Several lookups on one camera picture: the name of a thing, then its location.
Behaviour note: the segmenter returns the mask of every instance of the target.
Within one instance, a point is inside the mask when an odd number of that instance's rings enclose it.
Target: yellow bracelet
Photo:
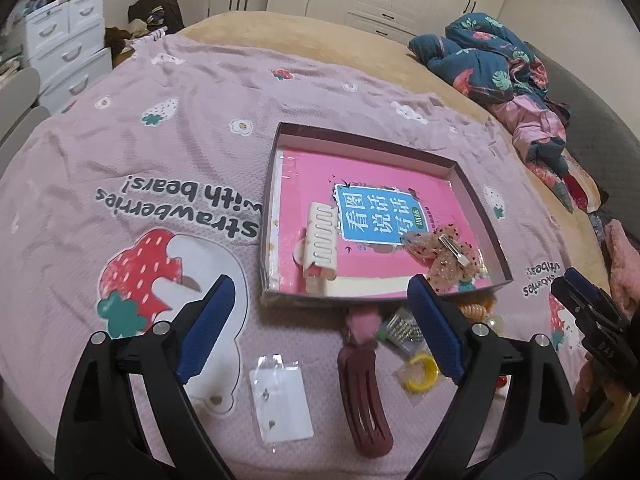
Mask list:
[[[433,357],[428,354],[417,354],[409,360],[410,365],[416,363],[422,364],[424,368],[424,379],[421,383],[407,380],[404,382],[404,387],[412,394],[421,394],[433,388],[433,385],[438,381],[438,377],[440,376],[440,369]]]

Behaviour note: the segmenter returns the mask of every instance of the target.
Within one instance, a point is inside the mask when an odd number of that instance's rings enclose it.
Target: silver screw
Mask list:
[[[534,340],[540,346],[549,346],[549,338],[544,334],[536,334]]]
[[[471,330],[474,334],[480,337],[484,337],[489,335],[489,327],[483,323],[476,323],[471,327]]]
[[[91,343],[94,345],[100,345],[104,343],[105,339],[107,339],[107,336],[104,332],[96,332],[91,336]]]
[[[158,321],[154,325],[153,331],[154,331],[154,334],[156,335],[164,335],[167,332],[169,332],[170,328],[171,328],[171,325],[169,324],[168,321]]]

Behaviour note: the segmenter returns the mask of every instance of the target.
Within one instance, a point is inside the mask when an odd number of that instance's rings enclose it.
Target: clothes pile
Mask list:
[[[513,135],[526,167],[574,210],[562,154],[570,113],[546,98],[546,69],[520,38],[475,12],[446,27],[446,37],[419,36],[409,49],[431,72],[487,108]]]

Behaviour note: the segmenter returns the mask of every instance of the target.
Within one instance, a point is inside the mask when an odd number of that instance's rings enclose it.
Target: cabinet handle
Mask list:
[[[44,30],[41,30],[38,34],[41,35],[43,38],[46,38],[47,36],[50,36],[51,34],[53,34],[53,31],[56,30],[57,26],[58,24],[54,23],[49,28],[45,28]]]
[[[71,50],[69,52],[67,52],[66,54],[62,55],[62,59],[64,61],[66,61],[67,63],[73,61],[76,57],[80,56],[80,52],[82,50],[82,43],[80,45],[78,45],[78,47],[76,48],[76,51],[73,55],[71,55]]]
[[[89,75],[87,74],[84,76],[84,79],[81,82],[69,87],[69,91],[71,92],[71,95],[78,95],[80,92],[82,92],[86,88],[86,85],[88,82],[89,82]]]

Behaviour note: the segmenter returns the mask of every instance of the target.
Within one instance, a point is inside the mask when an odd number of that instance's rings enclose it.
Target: red strawberry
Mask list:
[[[100,278],[100,296],[107,298],[117,290],[123,300],[138,304],[138,314],[151,324],[159,312],[170,310],[151,292],[156,278],[182,282],[182,261],[169,258],[166,247],[174,237],[165,229],[153,229],[143,235],[131,249],[122,251],[111,260]]]

